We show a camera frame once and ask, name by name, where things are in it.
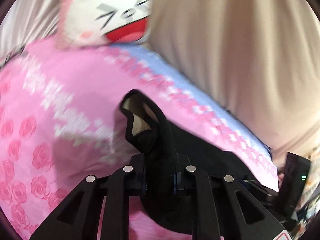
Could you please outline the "pink rose bedsheet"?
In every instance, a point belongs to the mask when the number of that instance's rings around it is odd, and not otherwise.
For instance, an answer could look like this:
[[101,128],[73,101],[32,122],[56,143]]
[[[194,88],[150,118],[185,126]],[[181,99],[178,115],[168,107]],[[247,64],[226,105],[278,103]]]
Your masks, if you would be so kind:
[[1,208],[22,239],[85,176],[107,176],[136,154],[118,108],[132,89],[278,189],[268,148],[158,54],[142,46],[60,51],[50,37],[1,69]]

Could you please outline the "beige quilt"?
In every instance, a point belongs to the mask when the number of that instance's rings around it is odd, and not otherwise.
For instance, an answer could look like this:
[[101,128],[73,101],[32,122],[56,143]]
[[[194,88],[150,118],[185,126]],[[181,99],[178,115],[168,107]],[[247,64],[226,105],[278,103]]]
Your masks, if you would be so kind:
[[282,166],[319,151],[315,0],[153,0],[149,42]]

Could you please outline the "black pants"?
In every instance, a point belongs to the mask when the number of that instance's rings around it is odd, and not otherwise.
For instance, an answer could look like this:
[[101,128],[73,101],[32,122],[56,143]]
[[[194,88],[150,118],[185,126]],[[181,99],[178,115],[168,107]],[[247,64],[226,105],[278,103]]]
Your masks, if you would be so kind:
[[148,215],[164,228],[175,232],[182,155],[210,176],[230,174],[237,180],[255,180],[234,153],[179,128],[141,91],[129,91],[119,108],[127,118],[125,137],[143,156],[142,204]]

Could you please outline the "white cartoon face pillow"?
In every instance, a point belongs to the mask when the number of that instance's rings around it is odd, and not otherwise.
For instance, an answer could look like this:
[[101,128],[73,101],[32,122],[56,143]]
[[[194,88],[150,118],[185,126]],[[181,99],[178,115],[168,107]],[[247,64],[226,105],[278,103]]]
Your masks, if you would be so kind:
[[152,0],[60,0],[56,45],[60,49],[143,43]]

